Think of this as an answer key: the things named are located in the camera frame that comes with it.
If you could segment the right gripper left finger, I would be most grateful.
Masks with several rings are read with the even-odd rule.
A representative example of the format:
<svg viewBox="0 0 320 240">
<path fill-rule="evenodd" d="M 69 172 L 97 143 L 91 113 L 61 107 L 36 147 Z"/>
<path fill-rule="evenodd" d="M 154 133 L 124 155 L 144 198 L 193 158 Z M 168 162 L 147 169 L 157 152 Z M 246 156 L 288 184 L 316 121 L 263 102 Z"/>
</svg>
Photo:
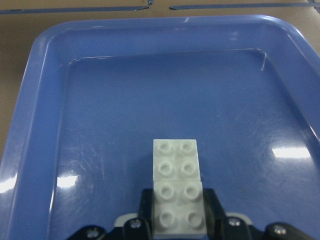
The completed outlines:
<svg viewBox="0 0 320 240">
<path fill-rule="evenodd" d="M 122 226 L 115 226 L 108 232 L 97 225 L 87 225 L 75 233 L 69 240 L 152 240 L 152 218 L 154 190 L 143 189 L 141 192 L 139 210 L 136 217 L 126 220 Z"/>
</svg>

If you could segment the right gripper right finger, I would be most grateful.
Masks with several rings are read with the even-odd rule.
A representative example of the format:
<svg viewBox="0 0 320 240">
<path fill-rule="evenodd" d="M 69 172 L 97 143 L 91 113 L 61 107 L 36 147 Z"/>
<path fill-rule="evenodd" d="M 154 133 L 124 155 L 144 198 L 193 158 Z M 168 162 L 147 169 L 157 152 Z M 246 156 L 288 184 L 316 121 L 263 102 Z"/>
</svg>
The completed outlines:
<svg viewBox="0 0 320 240">
<path fill-rule="evenodd" d="M 257 229 L 246 216 L 227 214 L 212 188 L 202 190 L 206 232 L 210 240 L 312 240 L 313 237 L 285 223 L 273 222 Z"/>
</svg>

